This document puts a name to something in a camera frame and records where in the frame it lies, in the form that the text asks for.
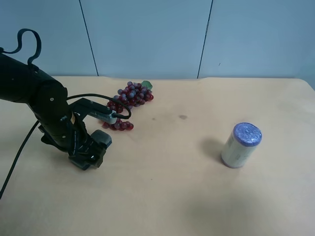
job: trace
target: wire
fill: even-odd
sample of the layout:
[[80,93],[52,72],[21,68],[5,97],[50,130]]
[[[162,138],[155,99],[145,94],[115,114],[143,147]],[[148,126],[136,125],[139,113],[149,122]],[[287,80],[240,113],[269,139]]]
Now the wire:
[[[122,118],[122,119],[128,119],[128,118],[131,117],[131,111],[130,111],[130,109],[128,108],[128,106],[125,105],[125,104],[123,104],[122,102],[116,100],[116,99],[111,98],[111,97],[104,96],[104,95],[100,95],[100,94],[96,94],[96,93],[84,93],[84,94],[78,94],[78,95],[70,96],[70,97],[67,98],[67,100],[74,99],[74,98],[78,98],[78,97],[101,97],[101,98],[104,98],[104,99],[107,99],[107,100],[116,102],[116,103],[118,103],[118,104],[124,106],[124,107],[127,109],[127,111],[128,111],[128,116],[123,116],[123,115],[120,115],[120,114],[117,114],[117,113],[114,113],[112,116],[113,116],[113,117],[117,117],[117,118]],[[15,168],[15,165],[16,165],[16,163],[17,163],[17,161],[18,161],[18,159],[19,159],[19,157],[20,157],[20,155],[21,155],[21,152],[22,152],[22,150],[23,150],[25,144],[26,144],[27,141],[29,140],[29,138],[30,138],[32,132],[36,129],[36,127],[38,126],[38,124],[39,124],[39,121],[36,121],[35,124],[33,125],[33,127],[31,128],[31,130],[29,131],[29,133],[27,134],[27,136],[25,137],[24,141],[22,142],[22,144],[21,144],[21,146],[20,146],[18,152],[16,153],[16,156],[15,156],[15,158],[14,158],[14,160],[13,160],[13,163],[12,163],[12,165],[11,165],[10,171],[9,171],[8,175],[6,176],[5,181],[4,181],[4,184],[3,184],[3,186],[2,186],[2,189],[1,189],[1,192],[0,192],[0,199],[1,199],[2,196],[3,196],[3,193],[4,193],[4,191],[5,191],[5,188],[6,188],[8,182],[9,182],[9,180],[10,180],[10,177],[11,177],[11,175],[12,175],[12,173],[13,173],[13,170],[14,170],[14,168]]]
[[25,137],[24,141],[22,142],[22,145],[20,146],[20,148],[19,148],[19,150],[18,150],[18,152],[17,152],[17,154],[16,154],[16,156],[15,156],[15,158],[13,160],[13,163],[12,163],[12,166],[10,168],[10,171],[9,171],[8,175],[6,176],[6,178],[5,178],[4,184],[3,184],[1,192],[0,192],[0,199],[2,198],[2,195],[3,195],[4,191],[5,191],[5,188],[6,188],[7,184],[8,184],[8,182],[9,182],[9,179],[10,179],[12,173],[13,173],[14,167],[15,167],[15,165],[16,165],[19,157],[20,157],[20,154],[21,154],[21,152],[22,152],[26,142],[29,140],[32,132],[35,130],[35,128],[38,126],[38,124],[39,124],[39,121],[36,121],[35,124],[33,125],[33,127],[31,128],[31,130],[29,131],[29,133],[27,134],[27,136]]
[[84,93],[84,94],[78,94],[78,95],[70,96],[70,97],[67,98],[67,100],[78,98],[78,97],[101,97],[101,98],[105,98],[107,100],[116,102],[116,103],[118,103],[118,104],[120,104],[120,105],[122,105],[123,107],[126,108],[126,110],[128,111],[128,116],[123,116],[123,115],[120,115],[120,114],[117,114],[117,113],[113,113],[112,117],[117,117],[117,118],[121,118],[121,119],[129,119],[131,117],[131,111],[130,111],[129,107],[127,105],[125,105],[124,103],[122,103],[121,101],[118,101],[118,100],[116,100],[114,98],[111,98],[111,97],[108,97],[108,96],[104,96],[104,95],[100,95],[100,94],[96,94],[96,93]]

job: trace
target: blue lid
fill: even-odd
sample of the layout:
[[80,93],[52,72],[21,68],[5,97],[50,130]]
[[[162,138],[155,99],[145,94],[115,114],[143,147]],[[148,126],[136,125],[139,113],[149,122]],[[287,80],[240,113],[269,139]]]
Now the blue lid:
[[260,144],[262,134],[260,130],[251,123],[239,123],[233,129],[234,138],[246,147]]

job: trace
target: gray wall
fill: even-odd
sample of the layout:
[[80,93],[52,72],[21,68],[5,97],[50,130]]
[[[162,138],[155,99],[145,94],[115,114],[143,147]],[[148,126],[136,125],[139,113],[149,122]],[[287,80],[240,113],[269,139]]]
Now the gray wall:
[[[214,0],[207,34],[212,0],[81,1],[99,75],[300,77],[315,88],[314,0]],[[38,31],[34,63],[49,74],[97,75],[79,0],[3,0],[0,26],[6,50],[19,29]],[[35,40],[23,43],[14,57],[26,62]]]

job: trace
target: can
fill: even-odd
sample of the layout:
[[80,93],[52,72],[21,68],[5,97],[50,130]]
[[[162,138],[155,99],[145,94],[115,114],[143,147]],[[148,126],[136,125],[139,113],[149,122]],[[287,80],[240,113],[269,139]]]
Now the can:
[[255,125],[247,122],[237,124],[223,147],[221,161],[230,168],[244,166],[261,139],[261,131]]

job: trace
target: white label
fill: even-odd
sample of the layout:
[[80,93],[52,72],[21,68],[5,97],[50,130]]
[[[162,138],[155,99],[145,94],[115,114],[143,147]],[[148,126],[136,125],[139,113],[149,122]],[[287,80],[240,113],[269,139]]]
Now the white label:
[[251,153],[256,149],[254,147],[246,147],[241,145],[233,136],[233,132],[223,147],[221,157],[223,161],[232,168],[242,167]]

